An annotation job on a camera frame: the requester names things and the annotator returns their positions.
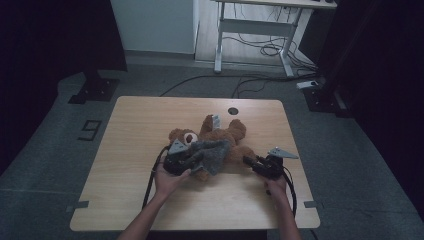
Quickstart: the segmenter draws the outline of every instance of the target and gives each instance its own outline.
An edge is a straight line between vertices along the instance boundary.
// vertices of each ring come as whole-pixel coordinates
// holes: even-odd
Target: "brown teddy bear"
[[[196,141],[228,140],[230,149],[224,158],[223,164],[243,165],[244,156],[255,159],[256,155],[252,149],[238,145],[238,142],[246,136],[246,126],[239,119],[234,119],[227,129],[214,128],[214,117],[213,115],[206,116],[199,134],[196,134],[191,129],[177,128],[172,130],[169,133],[170,143],[178,139],[181,143],[190,146],[191,143]],[[195,172],[195,176],[201,181],[206,181],[209,173],[205,170],[199,170]]]

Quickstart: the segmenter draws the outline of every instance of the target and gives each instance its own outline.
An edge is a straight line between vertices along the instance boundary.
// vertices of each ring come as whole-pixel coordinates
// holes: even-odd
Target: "human hand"
[[[274,200],[281,199],[282,197],[287,197],[286,195],[286,187],[287,182],[286,179],[281,176],[277,180],[272,180],[266,177],[263,177],[259,174],[256,174],[260,179],[264,181],[264,187],[271,193],[271,196]]]
[[[159,163],[155,174],[155,196],[162,199],[168,198],[178,186],[190,175],[191,170],[187,169],[181,176],[175,176],[168,173],[163,168],[163,163]]]

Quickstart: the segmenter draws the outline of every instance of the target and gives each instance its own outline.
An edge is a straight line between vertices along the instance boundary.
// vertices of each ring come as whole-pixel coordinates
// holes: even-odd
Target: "gray floor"
[[[84,82],[81,74],[59,84],[59,97],[42,125],[0,177],[0,239],[115,239],[117,232],[72,232],[69,222],[107,121],[119,96],[158,96],[193,76],[213,75],[192,60],[128,59],[128,73],[104,71],[121,83],[111,102],[67,104]],[[255,67],[224,65],[222,75]],[[260,68],[277,76],[280,69]],[[238,78],[204,78],[166,96],[229,98]],[[268,83],[241,98],[283,102],[312,194],[318,203],[319,239],[424,239],[424,225],[384,160],[353,119],[313,113],[296,83]],[[263,82],[244,89],[259,89]],[[93,142],[77,140],[86,120],[102,120]],[[314,239],[307,229],[304,239]],[[276,231],[268,239],[277,239]]]

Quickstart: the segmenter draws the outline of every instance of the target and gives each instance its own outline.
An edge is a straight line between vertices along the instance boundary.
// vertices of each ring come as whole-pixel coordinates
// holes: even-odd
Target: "desk leg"
[[[293,21],[290,29],[289,38],[287,39],[284,45],[283,51],[280,52],[280,58],[283,62],[284,70],[286,71],[287,77],[294,77],[293,71],[290,66],[291,61],[288,57],[288,52],[290,50],[290,45],[293,41],[294,34],[296,33],[297,25],[299,23],[300,15],[302,14],[302,10],[302,8],[299,8],[299,10],[297,11],[296,19]]]
[[[216,46],[216,52],[215,52],[215,68],[214,68],[215,73],[221,73],[221,64],[222,64],[222,23],[224,22],[224,9],[225,9],[225,3],[222,3],[222,6],[221,6],[221,16],[219,17],[219,27],[218,27],[218,45]]]

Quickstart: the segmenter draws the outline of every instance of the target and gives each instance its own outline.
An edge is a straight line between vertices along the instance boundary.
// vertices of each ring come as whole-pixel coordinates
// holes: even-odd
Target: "table top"
[[[272,5],[272,6],[286,6],[298,8],[323,8],[335,9],[337,4],[333,1],[327,3],[325,0],[319,2],[312,0],[212,0],[223,3],[242,3],[242,4],[256,4],[256,5]]]
[[[230,115],[229,108],[237,108]],[[208,114],[221,117],[222,128],[232,119],[247,127],[239,144],[257,155],[278,146],[299,156],[284,107],[277,100],[171,97],[120,97],[99,146],[70,227],[74,231],[123,230],[141,210],[150,170],[175,128],[200,131]],[[298,199],[299,228],[317,228],[316,208],[300,159],[284,159]],[[154,184],[150,197],[155,191]],[[277,228],[272,201],[249,168],[224,169],[207,182],[189,178],[160,210],[153,230],[246,230]]]

